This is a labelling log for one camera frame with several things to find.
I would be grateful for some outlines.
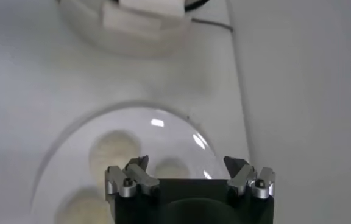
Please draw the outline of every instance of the white surface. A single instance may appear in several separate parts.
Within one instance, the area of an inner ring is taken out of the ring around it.
[[[152,125],[153,119],[163,121],[164,126]],[[122,108],[85,124],[57,150],[36,190],[32,207],[35,224],[52,223],[67,198],[82,189],[97,188],[98,182],[89,166],[91,149],[99,138],[117,130],[134,136],[140,145],[140,156],[149,156],[146,171],[149,175],[154,176],[157,166],[172,158],[186,166],[189,178],[204,179],[204,173],[213,178],[229,178],[221,159],[204,143],[204,137],[186,121],[163,110]],[[99,195],[104,194],[102,190],[99,190]]]
[[[196,16],[228,22],[225,2],[204,10]],[[227,30],[193,24],[174,54],[139,60],[82,41],[54,1],[0,0],[0,223],[25,219],[39,166],[58,139],[130,100],[188,116],[218,156],[248,157]]]
[[[233,0],[251,159],[275,222],[351,223],[351,0]]]

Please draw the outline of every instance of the white cylindrical container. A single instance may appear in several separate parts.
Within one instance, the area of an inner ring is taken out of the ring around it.
[[[60,10],[74,30],[95,45],[140,57],[171,52],[191,22],[189,16],[138,12],[110,0],[61,0]]]

